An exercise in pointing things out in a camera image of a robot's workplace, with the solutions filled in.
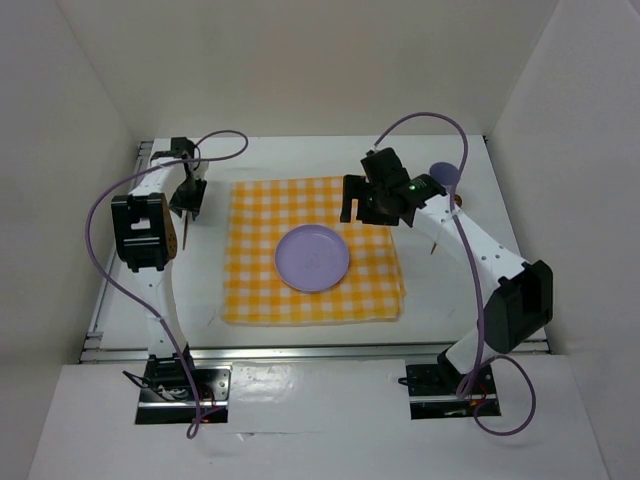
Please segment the yellow checkered cloth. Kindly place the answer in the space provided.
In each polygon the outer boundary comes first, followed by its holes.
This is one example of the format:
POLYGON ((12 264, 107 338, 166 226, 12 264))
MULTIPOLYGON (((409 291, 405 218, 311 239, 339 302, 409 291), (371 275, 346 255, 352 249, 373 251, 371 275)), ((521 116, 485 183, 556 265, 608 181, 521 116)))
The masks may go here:
POLYGON ((302 326, 397 319, 406 290, 391 230, 340 222, 342 186, 339 176, 234 183, 223 278, 225 322, 302 326), (305 224, 331 228, 349 248, 348 272, 324 293, 296 291, 276 271, 277 244, 305 224))

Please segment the lavender plate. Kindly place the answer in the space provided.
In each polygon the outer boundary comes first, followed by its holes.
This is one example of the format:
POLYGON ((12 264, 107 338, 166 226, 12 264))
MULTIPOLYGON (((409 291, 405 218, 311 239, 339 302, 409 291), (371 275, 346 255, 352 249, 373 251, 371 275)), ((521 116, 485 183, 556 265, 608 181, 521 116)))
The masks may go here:
POLYGON ((276 272, 289 287, 305 293, 323 292, 346 275, 350 252, 334 230, 317 224, 287 232, 274 252, 276 272))

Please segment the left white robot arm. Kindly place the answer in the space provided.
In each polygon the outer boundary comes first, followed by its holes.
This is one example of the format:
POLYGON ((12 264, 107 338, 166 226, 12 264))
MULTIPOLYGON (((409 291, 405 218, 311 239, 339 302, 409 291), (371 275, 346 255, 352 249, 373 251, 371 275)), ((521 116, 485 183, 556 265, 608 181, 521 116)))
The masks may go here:
POLYGON ((164 388, 176 399, 193 395, 199 378, 179 325, 171 276, 179 247, 174 219, 196 219, 207 186, 190 164, 196 151, 188 138, 172 138, 167 151, 151 156, 150 164, 160 168, 111 200, 117 254, 145 303, 150 345, 142 385, 164 388))

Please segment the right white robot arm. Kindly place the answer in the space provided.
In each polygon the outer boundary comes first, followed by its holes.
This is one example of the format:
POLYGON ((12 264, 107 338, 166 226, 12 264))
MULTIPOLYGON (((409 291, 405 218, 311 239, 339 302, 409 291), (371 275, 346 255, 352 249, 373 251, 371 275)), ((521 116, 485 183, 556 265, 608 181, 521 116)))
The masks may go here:
POLYGON ((452 187, 427 174, 410 177, 393 149, 370 151, 361 165, 363 175, 343 178, 341 222, 405 223, 471 270, 482 316, 439 355, 436 369, 441 388, 460 391, 476 366, 511 353, 552 320, 553 272, 491 237, 455 203, 452 187))

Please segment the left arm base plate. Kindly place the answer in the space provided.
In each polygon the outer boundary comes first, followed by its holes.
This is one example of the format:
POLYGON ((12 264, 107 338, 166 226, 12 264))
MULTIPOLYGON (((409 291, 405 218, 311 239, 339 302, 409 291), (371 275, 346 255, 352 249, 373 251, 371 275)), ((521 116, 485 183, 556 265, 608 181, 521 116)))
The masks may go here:
MULTIPOLYGON (((193 371, 204 424, 227 422, 231 376, 230 365, 197 367, 193 371)), ((195 398, 186 379, 156 385, 147 375, 134 379, 141 385, 136 425, 189 425, 196 416, 195 398)))

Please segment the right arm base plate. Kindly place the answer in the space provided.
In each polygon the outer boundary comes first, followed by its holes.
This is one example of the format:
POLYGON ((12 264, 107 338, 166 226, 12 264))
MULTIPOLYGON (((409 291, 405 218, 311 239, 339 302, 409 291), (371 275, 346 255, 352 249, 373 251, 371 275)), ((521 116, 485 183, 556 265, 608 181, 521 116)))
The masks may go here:
POLYGON ((480 406, 479 415, 501 415, 493 371, 483 368, 470 397, 456 396, 457 384, 446 383, 437 364, 407 364, 406 373, 397 383, 406 388, 412 420, 471 418, 480 406))

